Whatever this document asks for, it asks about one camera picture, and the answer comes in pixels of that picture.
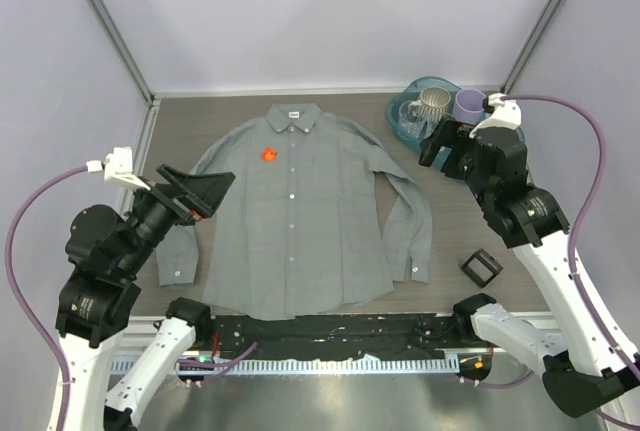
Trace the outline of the orange red brooch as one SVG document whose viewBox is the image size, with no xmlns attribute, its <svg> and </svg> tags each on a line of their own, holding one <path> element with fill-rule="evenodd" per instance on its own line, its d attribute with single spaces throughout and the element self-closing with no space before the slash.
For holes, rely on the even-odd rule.
<svg viewBox="0 0 640 431">
<path fill-rule="evenodd" d="M 277 151 L 267 147 L 262 153 L 261 158 L 265 162 L 275 161 L 277 159 Z"/>
</svg>

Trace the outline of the grey button-up shirt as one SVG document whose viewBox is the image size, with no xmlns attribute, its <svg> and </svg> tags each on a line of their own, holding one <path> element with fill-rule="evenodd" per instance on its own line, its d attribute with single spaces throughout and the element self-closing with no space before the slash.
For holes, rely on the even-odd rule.
<svg viewBox="0 0 640 431">
<path fill-rule="evenodd" d="M 270 147 L 277 159 L 265 162 Z M 204 303 L 276 321 L 361 304 L 427 282 L 426 194 L 351 119 L 275 104 L 212 144 L 194 175 L 236 179 L 215 216 Z"/>
</svg>

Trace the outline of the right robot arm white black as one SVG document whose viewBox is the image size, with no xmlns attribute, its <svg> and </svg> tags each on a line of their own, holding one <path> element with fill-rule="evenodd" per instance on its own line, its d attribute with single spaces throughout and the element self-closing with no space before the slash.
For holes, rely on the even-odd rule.
<svg viewBox="0 0 640 431">
<path fill-rule="evenodd" d="M 546 334 L 478 294 L 455 305 L 455 340 L 504 349 L 541 378 L 547 395 L 572 418 L 637 388 L 639 351 L 612 320 L 579 258 L 569 257 L 569 222 L 554 196 L 530 183 L 527 147 L 517 131 L 444 118 L 422 141 L 420 164 L 431 166 L 441 148 L 450 151 L 443 173 L 468 186 L 489 228 L 533 278 L 560 330 Z"/>
</svg>

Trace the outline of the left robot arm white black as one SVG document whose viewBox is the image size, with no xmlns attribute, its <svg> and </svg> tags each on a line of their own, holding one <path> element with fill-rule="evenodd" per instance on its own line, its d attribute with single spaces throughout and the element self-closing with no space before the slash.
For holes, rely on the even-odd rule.
<svg viewBox="0 0 640 431">
<path fill-rule="evenodd" d="M 212 217 L 235 180 L 231 172 L 190 175 L 167 165 L 158 172 L 161 183 L 105 165 L 105 180 L 133 190 L 132 209 L 120 216 L 94 205 L 72 221 L 65 252 L 73 271 L 59 294 L 55 323 L 60 375 L 50 421 L 60 430 L 135 429 L 182 354 L 212 340 L 209 306 L 178 298 L 133 368 L 108 386 L 141 292 L 138 272 L 173 227 Z"/>
</svg>

